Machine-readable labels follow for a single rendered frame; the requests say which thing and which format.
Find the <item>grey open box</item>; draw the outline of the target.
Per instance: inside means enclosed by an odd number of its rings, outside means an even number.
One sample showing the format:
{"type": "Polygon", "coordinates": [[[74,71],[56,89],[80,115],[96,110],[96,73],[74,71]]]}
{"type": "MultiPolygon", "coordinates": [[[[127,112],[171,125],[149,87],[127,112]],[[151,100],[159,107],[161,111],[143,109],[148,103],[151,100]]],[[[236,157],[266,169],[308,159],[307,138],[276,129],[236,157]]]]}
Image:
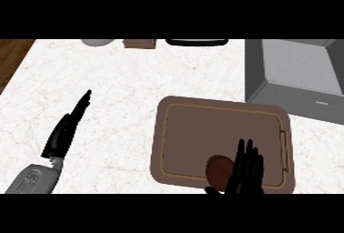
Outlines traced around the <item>grey open box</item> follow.
{"type": "Polygon", "coordinates": [[[344,39],[248,39],[245,101],[344,125],[344,39]]]}

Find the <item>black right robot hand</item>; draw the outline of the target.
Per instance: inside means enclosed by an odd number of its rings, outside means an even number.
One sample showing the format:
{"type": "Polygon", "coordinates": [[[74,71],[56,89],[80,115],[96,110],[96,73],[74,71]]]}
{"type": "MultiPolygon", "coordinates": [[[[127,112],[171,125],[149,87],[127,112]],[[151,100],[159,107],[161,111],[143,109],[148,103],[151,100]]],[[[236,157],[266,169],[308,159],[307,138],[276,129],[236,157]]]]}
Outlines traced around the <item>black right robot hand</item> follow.
{"type": "Polygon", "coordinates": [[[263,156],[258,149],[252,146],[252,140],[239,140],[236,157],[233,160],[233,171],[224,191],[217,191],[208,186],[204,191],[207,194],[224,193],[226,195],[246,194],[261,195],[263,178],[263,156]]]}

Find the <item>brown cupcake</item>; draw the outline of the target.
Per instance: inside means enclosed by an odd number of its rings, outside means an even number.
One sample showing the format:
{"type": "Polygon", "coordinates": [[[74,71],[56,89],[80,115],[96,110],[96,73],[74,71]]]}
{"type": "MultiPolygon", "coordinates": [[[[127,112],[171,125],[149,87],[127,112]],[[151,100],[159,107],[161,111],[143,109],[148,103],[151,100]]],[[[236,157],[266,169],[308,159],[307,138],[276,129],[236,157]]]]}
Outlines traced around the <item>brown cupcake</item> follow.
{"type": "Polygon", "coordinates": [[[211,156],[205,165],[205,177],[214,190],[226,190],[232,171],[233,161],[221,155],[211,156]]]}

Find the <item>grey round bowl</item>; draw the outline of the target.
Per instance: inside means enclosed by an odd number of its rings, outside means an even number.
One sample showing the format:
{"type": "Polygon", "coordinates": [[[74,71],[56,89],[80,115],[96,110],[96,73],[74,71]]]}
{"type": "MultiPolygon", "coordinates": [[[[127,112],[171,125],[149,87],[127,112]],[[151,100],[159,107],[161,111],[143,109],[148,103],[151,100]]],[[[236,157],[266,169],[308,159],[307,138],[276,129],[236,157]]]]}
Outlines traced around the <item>grey round bowl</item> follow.
{"type": "Polygon", "coordinates": [[[112,39],[83,39],[83,43],[91,47],[105,46],[111,42],[112,42],[112,39]]]}

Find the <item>brown wooden block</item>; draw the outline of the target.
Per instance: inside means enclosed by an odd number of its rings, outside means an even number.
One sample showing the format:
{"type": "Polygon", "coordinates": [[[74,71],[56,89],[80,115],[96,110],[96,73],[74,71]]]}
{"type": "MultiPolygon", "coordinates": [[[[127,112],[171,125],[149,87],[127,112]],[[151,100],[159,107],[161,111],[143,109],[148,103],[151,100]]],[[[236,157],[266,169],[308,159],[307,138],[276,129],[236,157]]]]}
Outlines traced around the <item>brown wooden block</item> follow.
{"type": "Polygon", "coordinates": [[[122,41],[125,48],[155,49],[155,39],[125,39],[122,41]]]}

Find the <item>brown tray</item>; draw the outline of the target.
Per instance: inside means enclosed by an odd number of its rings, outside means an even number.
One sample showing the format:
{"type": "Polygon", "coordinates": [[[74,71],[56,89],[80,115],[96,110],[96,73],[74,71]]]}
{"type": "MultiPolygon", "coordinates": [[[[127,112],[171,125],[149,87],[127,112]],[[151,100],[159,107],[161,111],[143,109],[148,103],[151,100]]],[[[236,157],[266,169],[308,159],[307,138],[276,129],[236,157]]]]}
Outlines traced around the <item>brown tray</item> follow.
{"type": "Polygon", "coordinates": [[[294,191],[291,120],[277,106],[167,96],[156,106],[151,174],[156,182],[208,186],[205,164],[221,155],[235,158],[246,141],[263,155],[263,191],[294,191]]]}

